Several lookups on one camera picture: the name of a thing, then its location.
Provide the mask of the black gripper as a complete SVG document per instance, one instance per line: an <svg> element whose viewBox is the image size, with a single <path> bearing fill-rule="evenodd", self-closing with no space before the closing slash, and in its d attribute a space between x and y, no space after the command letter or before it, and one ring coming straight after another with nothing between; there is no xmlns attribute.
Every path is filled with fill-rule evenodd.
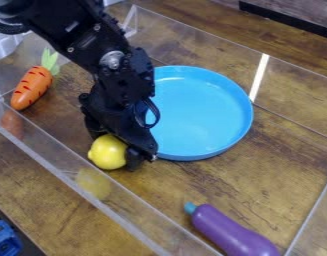
<svg viewBox="0 0 327 256"><path fill-rule="evenodd" d="M84 124L89 136L96 140L106 133L116 136L129 147L125 150L127 170L133 172L144 160L153 161L157 143L151 128L159 122L159 110L145 98L125 107L117 105L100 84L78 96Z"/></svg>

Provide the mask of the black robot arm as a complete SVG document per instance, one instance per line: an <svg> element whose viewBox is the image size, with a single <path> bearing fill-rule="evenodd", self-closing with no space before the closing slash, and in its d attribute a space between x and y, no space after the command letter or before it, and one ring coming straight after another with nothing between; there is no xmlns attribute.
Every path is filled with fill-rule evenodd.
<svg viewBox="0 0 327 256"><path fill-rule="evenodd" d="M145 114L159 115L153 65L129 45L102 0L0 0L0 33L37 34L93 77L78 95L84 123L93 138L111 134L127 144L125 167L136 169L157 154Z"/></svg>

